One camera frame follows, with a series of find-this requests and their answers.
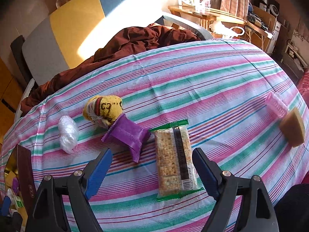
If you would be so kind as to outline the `white plastic bag bundle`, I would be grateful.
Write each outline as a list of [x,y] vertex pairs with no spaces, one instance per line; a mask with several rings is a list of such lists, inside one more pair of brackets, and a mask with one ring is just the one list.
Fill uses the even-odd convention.
[[68,115],[64,115],[58,122],[60,148],[67,154],[72,154],[77,148],[79,130],[76,122]]

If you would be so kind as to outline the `purple snack packet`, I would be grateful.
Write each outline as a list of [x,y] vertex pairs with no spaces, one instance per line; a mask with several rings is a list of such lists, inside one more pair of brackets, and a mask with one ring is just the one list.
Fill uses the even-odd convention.
[[12,190],[13,190],[15,195],[18,195],[18,193],[19,193],[19,181],[18,181],[17,177],[14,177],[14,179],[12,180]]
[[102,142],[111,142],[129,149],[132,160],[139,162],[141,149],[150,138],[148,128],[131,121],[126,114],[121,114],[105,133]]

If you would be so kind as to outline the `yellow knitted sock bundle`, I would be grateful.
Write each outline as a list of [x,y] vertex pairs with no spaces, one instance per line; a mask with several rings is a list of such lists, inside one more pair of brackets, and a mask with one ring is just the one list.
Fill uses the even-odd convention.
[[84,106],[83,116],[99,127],[109,129],[123,113],[123,101],[116,95],[97,95],[90,98]]

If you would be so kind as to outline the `gold metal tin box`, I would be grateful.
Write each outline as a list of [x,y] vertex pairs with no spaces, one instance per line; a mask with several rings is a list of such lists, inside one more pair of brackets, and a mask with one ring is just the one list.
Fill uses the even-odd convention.
[[12,180],[17,177],[19,181],[18,197],[21,199],[24,213],[30,215],[34,206],[36,187],[32,173],[31,152],[21,145],[16,145],[8,157],[4,169],[5,188],[12,190]]

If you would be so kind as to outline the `wooden wardrobe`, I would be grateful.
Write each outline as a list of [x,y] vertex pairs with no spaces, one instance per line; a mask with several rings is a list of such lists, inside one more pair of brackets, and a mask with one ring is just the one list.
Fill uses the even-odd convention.
[[1,59],[1,146],[4,142],[4,136],[14,123],[14,117],[23,96],[23,89],[15,77],[10,73],[8,67]]

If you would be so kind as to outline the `striped pink green bedsheet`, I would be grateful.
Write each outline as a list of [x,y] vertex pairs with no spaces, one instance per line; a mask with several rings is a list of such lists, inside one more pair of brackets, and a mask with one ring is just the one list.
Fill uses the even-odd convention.
[[[127,149],[101,141],[103,129],[82,111],[96,95],[117,95],[126,116],[154,128],[188,120],[193,148],[237,177],[261,176],[272,203],[308,172],[308,142],[292,148],[279,120],[265,105],[269,92],[297,107],[305,124],[308,107],[288,75],[266,53],[241,40],[208,40],[131,55],[107,64],[47,97],[4,137],[1,168],[15,145],[31,152],[35,185],[47,175],[68,176],[108,147],[113,162],[90,199],[104,231],[200,231],[214,200],[204,190],[158,201],[155,143],[150,139],[134,163]],[[77,148],[60,148],[58,122],[77,124]]]

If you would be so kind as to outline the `grey yellow blue headboard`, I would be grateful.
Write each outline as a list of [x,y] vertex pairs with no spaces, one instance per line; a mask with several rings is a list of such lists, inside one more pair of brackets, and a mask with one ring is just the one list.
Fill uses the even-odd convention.
[[70,0],[26,38],[22,53],[32,77],[44,84],[77,67],[123,28],[151,23],[139,15],[141,0]]

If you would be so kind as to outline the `wooden side table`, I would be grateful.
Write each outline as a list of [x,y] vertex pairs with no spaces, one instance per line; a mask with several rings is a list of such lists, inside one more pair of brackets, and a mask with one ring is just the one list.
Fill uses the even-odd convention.
[[253,40],[260,40],[260,44],[258,45],[264,52],[268,48],[270,40],[273,39],[273,34],[262,28],[258,27],[256,24],[253,24],[245,19],[241,19],[240,17],[234,16],[228,12],[219,9],[206,8],[203,12],[198,12],[193,7],[181,6],[181,5],[169,5],[168,9],[171,14],[176,16],[189,15],[192,17],[196,17],[200,19],[200,25],[210,30],[210,24],[214,21],[221,21],[225,23],[230,23],[233,26],[243,26],[244,33],[248,37],[250,43]]

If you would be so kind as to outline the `maroon brown blanket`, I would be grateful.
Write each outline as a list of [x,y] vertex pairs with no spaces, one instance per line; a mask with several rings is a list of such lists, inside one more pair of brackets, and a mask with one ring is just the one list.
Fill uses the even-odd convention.
[[50,81],[33,90],[21,102],[21,115],[25,116],[49,95],[73,81],[114,61],[152,49],[200,40],[201,38],[189,29],[175,29],[157,23],[147,27],[124,28],[112,37],[104,48],[99,48],[93,56],[77,67],[58,73]]

